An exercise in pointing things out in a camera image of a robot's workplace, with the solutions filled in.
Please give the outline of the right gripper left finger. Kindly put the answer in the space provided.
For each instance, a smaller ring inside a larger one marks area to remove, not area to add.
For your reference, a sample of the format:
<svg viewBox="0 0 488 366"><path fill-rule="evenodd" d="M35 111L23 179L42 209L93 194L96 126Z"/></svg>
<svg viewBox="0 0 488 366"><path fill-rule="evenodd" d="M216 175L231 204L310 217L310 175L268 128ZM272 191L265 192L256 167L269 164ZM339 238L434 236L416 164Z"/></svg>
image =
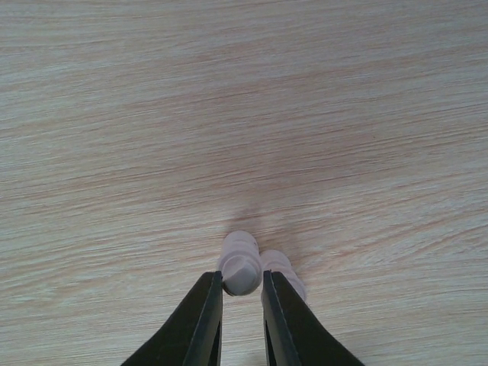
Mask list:
<svg viewBox="0 0 488 366"><path fill-rule="evenodd" d="M162 327L124 365L220 365L223 279L203 273Z"/></svg>

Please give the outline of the light wooden chess piece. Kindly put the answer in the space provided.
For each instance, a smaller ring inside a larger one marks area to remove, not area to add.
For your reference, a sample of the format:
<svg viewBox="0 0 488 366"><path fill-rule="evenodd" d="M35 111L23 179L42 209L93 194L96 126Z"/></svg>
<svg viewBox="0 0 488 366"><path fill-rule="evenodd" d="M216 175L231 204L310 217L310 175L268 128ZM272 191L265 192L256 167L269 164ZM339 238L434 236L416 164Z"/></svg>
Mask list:
<svg viewBox="0 0 488 366"><path fill-rule="evenodd" d="M230 296L245 296L262 282L262 261L258 243L250 233L237 230L223 240L217 270L223 276L223 289Z"/></svg>

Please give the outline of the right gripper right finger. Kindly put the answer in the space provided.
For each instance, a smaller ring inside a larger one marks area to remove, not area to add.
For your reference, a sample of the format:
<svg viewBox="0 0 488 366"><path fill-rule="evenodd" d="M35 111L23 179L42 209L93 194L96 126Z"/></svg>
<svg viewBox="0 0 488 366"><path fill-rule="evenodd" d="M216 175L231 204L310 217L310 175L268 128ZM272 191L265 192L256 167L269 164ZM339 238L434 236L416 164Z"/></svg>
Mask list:
<svg viewBox="0 0 488 366"><path fill-rule="evenodd" d="M362 365L315 317L283 273L263 274L262 306L268 365Z"/></svg>

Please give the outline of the light chess piece beside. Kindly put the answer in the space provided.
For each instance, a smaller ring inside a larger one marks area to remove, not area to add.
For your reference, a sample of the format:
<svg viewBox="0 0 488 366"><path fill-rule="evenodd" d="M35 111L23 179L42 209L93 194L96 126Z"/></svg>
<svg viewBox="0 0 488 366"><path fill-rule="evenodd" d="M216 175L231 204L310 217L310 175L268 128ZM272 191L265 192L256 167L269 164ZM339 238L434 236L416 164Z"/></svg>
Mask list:
<svg viewBox="0 0 488 366"><path fill-rule="evenodd" d="M307 292L305 284L299 279L289 258L276 249L265 250L260 253L263 271L280 272L285 276L300 298L306 302Z"/></svg>

